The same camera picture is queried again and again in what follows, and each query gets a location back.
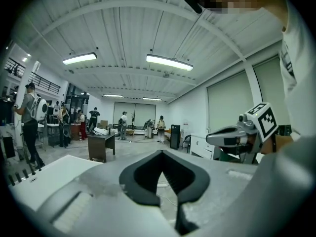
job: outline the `wooden desk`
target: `wooden desk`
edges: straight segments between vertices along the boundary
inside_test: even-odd
[[[88,150],[90,160],[101,159],[103,162],[107,162],[105,148],[113,149],[113,155],[115,156],[115,134],[111,135],[88,135]]]
[[[71,139],[79,140],[80,124],[70,124]]]
[[[131,135],[132,137],[134,137],[135,130],[126,130],[126,135]]]

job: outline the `backpack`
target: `backpack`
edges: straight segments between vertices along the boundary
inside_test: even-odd
[[[45,119],[46,112],[47,112],[47,102],[45,99],[41,99],[40,95],[36,95],[31,108],[27,107],[31,118],[41,121]]]

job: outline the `gray floor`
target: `gray floor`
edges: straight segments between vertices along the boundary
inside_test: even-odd
[[[134,156],[141,153],[147,152],[155,152],[157,150],[168,150],[171,152],[178,153],[186,153],[186,148],[183,150],[173,150],[169,147],[169,142],[166,141],[165,144],[161,144],[157,142],[157,137],[154,139],[144,140],[144,136],[135,136],[132,141],[129,141],[131,137],[127,137],[126,141],[116,140],[116,155],[115,157],[112,154],[107,154],[107,161],[112,161],[118,158]],[[50,164],[53,161],[66,156],[72,155],[83,159],[89,159],[88,155],[88,141],[72,141],[68,148],[61,148],[59,146],[55,146],[54,148],[51,146],[46,147],[46,151],[44,149],[38,149],[40,157],[43,159],[45,164]],[[22,174],[22,170],[26,169],[27,172],[30,173],[29,168],[26,165],[25,160],[20,162],[13,162],[11,166],[6,166],[5,176],[11,174],[14,178],[14,173],[17,171]],[[160,197],[161,201],[161,210],[166,219],[174,225],[177,211],[177,196],[169,186],[166,181],[165,176],[162,174],[159,179],[159,184],[167,184],[167,187],[157,188],[157,195]]]

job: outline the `black rubber opening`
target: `black rubber opening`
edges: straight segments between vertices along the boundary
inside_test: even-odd
[[[181,235],[188,234],[198,227],[186,220],[181,205],[197,201],[207,189],[210,177],[204,169],[168,151],[157,151],[125,168],[119,176],[119,183],[134,202],[160,207],[156,193],[162,172],[178,197],[175,229]]]
[[[235,131],[237,131],[236,128],[234,128],[234,127],[227,127],[227,128],[218,130],[217,132],[212,132],[212,135],[214,135],[214,134],[222,134],[222,133],[231,133],[231,132],[235,132]]]

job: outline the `person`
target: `person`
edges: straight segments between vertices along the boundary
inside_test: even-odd
[[[122,113],[122,117],[120,117],[122,119],[122,130],[120,132],[120,139],[121,140],[127,140],[126,138],[126,128],[127,128],[127,112],[123,112]]]
[[[87,134],[85,132],[85,117],[82,113],[82,110],[78,111],[78,123],[80,123],[81,139],[80,141],[86,140]]]
[[[56,104],[54,105],[54,109],[60,110],[60,105],[59,105],[59,102],[58,102],[58,101],[57,101]]]
[[[145,138],[151,139],[152,138],[152,126],[153,126],[153,122],[151,119],[149,119],[147,122],[147,128],[145,131]]]
[[[67,147],[68,143],[70,142],[70,138],[66,137],[64,135],[64,131],[63,131],[63,125],[64,124],[69,124],[69,114],[68,111],[66,109],[66,106],[63,106],[61,108],[61,114],[62,116],[59,118],[59,135],[60,135],[60,139],[59,139],[59,146],[60,147]]]
[[[301,131],[298,129],[300,120],[297,118],[296,107],[292,104],[291,93],[303,80],[312,75],[315,69],[316,47],[314,38],[303,20],[300,13],[289,0],[199,0],[203,7],[221,11],[238,8],[239,11],[254,11],[265,8],[282,23],[282,48],[280,51],[280,67],[284,84],[285,103],[288,106],[292,133],[290,136],[275,136],[276,151],[283,146],[298,140],[301,137]],[[255,137],[248,136],[248,143],[253,145]],[[270,137],[262,147],[261,153],[268,154],[273,151],[273,140]]]
[[[98,110],[98,108],[94,107],[94,111],[89,112],[91,114],[90,122],[89,122],[89,130],[90,131],[92,130],[92,125],[94,128],[97,127],[98,116],[100,116],[100,113],[97,110]]]
[[[62,118],[63,118],[63,106],[60,108],[60,110],[58,111],[58,115],[57,115],[57,119],[59,122],[61,122]]]
[[[35,166],[35,162],[37,162],[36,168],[42,168],[45,166],[45,164],[40,158],[35,147],[36,135],[38,133],[38,121],[32,118],[30,113],[35,98],[35,85],[31,82],[25,87],[27,88],[27,94],[24,96],[21,108],[18,109],[14,106],[12,109],[18,115],[22,115],[23,136],[31,155],[30,163]]]
[[[163,116],[160,116],[160,119],[158,120],[157,123],[157,134],[158,134],[158,142],[161,142],[164,144],[164,130],[166,128],[166,125],[163,121]]]

